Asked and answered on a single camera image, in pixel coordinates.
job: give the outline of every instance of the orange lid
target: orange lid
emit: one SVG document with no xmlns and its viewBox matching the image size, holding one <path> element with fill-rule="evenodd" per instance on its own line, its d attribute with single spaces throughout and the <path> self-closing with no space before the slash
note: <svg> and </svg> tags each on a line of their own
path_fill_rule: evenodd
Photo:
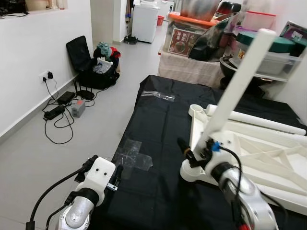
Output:
<svg viewBox="0 0 307 230">
<path fill-rule="evenodd" d="M 196 23 L 196 24 L 206 25 L 206 26 L 214 26 L 219 22 L 218 20 L 215 20 L 215 19 L 211 19 L 211 21 L 208 22 L 208 21 L 202 21 L 202 20 L 199 20 L 199 19 L 183 17 L 183 16 L 180 16 L 179 12 L 174 12 L 174 11 L 170 12 L 168 14 L 168 17 L 172 18 L 172 19 L 177 19 L 177 20 L 181 20 L 181 21 L 185 21 L 185 22 L 189 22 L 189 23 Z"/>
</svg>

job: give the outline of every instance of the white cloth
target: white cloth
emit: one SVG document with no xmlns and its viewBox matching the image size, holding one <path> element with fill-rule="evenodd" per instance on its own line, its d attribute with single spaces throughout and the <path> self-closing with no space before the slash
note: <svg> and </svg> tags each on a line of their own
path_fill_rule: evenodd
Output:
<svg viewBox="0 0 307 230">
<path fill-rule="evenodd" d="M 192 84 L 219 88 L 224 77 L 220 62 L 205 62 L 161 50 L 158 75 Z"/>
</svg>

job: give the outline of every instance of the green lid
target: green lid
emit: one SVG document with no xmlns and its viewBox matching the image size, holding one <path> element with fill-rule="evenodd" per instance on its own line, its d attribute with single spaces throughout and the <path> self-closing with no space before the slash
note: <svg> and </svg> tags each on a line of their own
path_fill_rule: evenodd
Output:
<svg viewBox="0 0 307 230">
<path fill-rule="evenodd" d="M 236 40 L 249 46 L 256 35 L 257 32 L 244 31 L 237 35 Z M 294 45 L 295 43 L 293 41 L 283 37 L 276 37 L 269 51 L 275 53 L 290 53 Z"/>
</svg>

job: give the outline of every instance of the black tablecloth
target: black tablecloth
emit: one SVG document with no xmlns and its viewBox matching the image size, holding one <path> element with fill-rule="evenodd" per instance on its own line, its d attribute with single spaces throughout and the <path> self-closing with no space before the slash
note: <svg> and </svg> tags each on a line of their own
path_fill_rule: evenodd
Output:
<svg viewBox="0 0 307 230">
<path fill-rule="evenodd" d="M 173 94 L 175 101 L 141 96 L 143 91 Z M 122 137 L 142 142 L 140 153 L 152 157 L 149 171 L 134 168 L 130 179 L 106 195 L 92 215 L 91 230 L 232 230 L 230 206 L 222 192 L 207 183 L 187 183 L 179 176 L 183 155 L 177 138 L 189 141 L 191 104 L 217 104 L 222 91 L 157 76 L 148 76 L 138 93 L 135 110 Z M 237 112 L 306 128 L 284 103 L 245 95 Z M 283 213 L 273 207 L 279 226 Z M 305 216 L 289 212 L 288 229 L 306 230 Z"/>
</svg>

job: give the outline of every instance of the gray box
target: gray box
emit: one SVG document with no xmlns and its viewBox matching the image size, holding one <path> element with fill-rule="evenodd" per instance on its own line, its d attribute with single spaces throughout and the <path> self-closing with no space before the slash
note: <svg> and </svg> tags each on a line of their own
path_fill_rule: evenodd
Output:
<svg viewBox="0 0 307 230">
<path fill-rule="evenodd" d="M 71 115 L 73 117 L 80 117 L 85 110 L 85 100 L 77 100 L 76 104 L 71 107 Z"/>
</svg>

